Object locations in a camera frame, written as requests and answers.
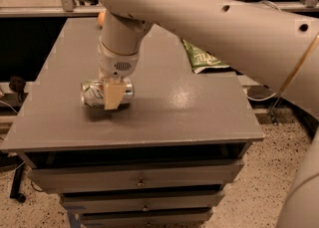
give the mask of speckled floor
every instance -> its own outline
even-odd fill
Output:
[[[235,181],[224,188],[225,197],[214,208],[211,219],[202,225],[176,224],[171,227],[275,227],[291,181],[311,138],[291,109],[278,110],[279,126],[271,123],[265,110],[255,110],[255,113],[265,139],[252,144],[244,155],[244,167]],[[70,227],[67,213],[59,205],[59,197],[35,191],[26,174],[21,184],[26,202],[21,204],[9,199],[12,177],[12,172],[0,173],[0,227]]]

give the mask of black cable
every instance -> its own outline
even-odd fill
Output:
[[[37,192],[44,192],[44,190],[39,190],[39,189],[35,188],[32,181],[31,181],[31,187],[33,188],[33,190],[35,190]]]

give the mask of drawer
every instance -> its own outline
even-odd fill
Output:
[[[149,163],[34,169],[29,177],[47,193],[111,191],[225,184],[233,181],[242,166],[241,159]]]
[[[75,214],[204,208],[216,206],[224,195],[222,190],[213,189],[213,186],[192,186],[77,193],[62,197],[61,204]]]
[[[157,224],[202,223],[212,215],[210,208],[172,211],[154,211],[148,213],[92,214],[80,215],[81,222],[87,228],[112,227],[149,227]]]

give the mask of silver can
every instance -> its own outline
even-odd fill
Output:
[[[128,104],[134,98],[134,86],[129,78],[124,78],[127,84],[126,93],[121,101],[121,105]],[[102,80],[87,80],[81,83],[81,99],[83,105],[93,108],[104,106],[104,85]]]

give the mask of desk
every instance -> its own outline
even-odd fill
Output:
[[[180,39],[154,26],[131,76],[135,100],[85,107],[100,31],[95,18],[68,19],[1,150],[18,152],[87,227],[207,220],[263,138],[236,75],[195,75]]]

